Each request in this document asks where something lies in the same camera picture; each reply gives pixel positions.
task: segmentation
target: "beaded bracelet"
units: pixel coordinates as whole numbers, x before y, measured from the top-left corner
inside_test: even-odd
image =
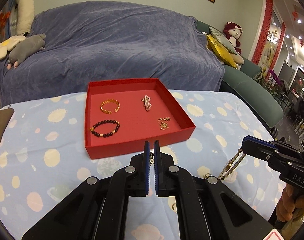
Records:
[[[112,132],[110,132],[110,133],[97,133],[96,131],[94,131],[94,129],[95,128],[97,128],[98,126],[100,126],[101,124],[105,124],[105,123],[116,123],[116,127],[115,127],[115,129],[112,131]],[[96,137],[110,137],[110,136],[112,136],[113,134],[115,134],[118,130],[119,130],[119,128],[120,128],[120,123],[118,122],[118,121],[116,121],[116,120],[103,120],[103,121],[101,121],[101,122],[98,122],[98,123],[96,123],[94,126],[92,126],[91,128],[90,128],[90,130],[91,130],[91,133],[93,134],[93,135],[95,135]]]

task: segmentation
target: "blue gripper pad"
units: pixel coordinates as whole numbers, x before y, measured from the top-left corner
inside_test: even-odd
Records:
[[[159,170],[157,165],[157,149],[156,142],[154,142],[154,176],[155,176],[155,194],[159,195]]]
[[[264,140],[261,140],[261,139],[257,139],[253,136],[250,136],[250,135],[247,135],[244,137],[242,143],[246,142],[246,141],[252,141],[252,142],[255,142],[255,143],[259,143],[259,144],[262,144],[262,145],[265,145],[267,147],[271,147],[271,148],[274,148],[274,149],[277,149],[276,146],[270,142],[266,142]]]
[[[145,163],[145,194],[149,194],[150,188],[150,143],[146,142],[144,145],[144,153],[146,156]]]

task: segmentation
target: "light blue tablecloth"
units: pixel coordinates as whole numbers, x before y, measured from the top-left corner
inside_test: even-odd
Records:
[[[244,136],[272,140],[236,96],[171,90],[196,125],[190,139],[161,148],[194,176],[218,176]],[[41,217],[88,176],[112,176],[134,154],[91,160],[84,148],[86,93],[13,104],[0,145],[0,219],[21,239]],[[173,198],[130,198],[125,239],[179,239]],[[268,219],[284,183],[264,161],[247,156],[226,185]]]

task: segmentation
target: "red monkey plush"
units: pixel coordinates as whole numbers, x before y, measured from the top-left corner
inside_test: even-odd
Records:
[[[242,53],[242,50],[239,48],[241,43],[238,41],[239,37],[243,34],[243,29],[241,26],[233,22],[227,22],[224,28],[223,33],[230,43],[235,48],[238,54]]]

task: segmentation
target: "green sofa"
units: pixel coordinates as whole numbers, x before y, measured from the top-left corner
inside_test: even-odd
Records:
[[[209,25],[197,21],[200,32],[210,34]],[[283,117],[283,110],[276,100],[253,78],[260,73],[260,67],[244,58],[240,70],[224,65],[225,74],[221,83],[221,92],[236,95],[251,109],[267,130],[274,127]]]

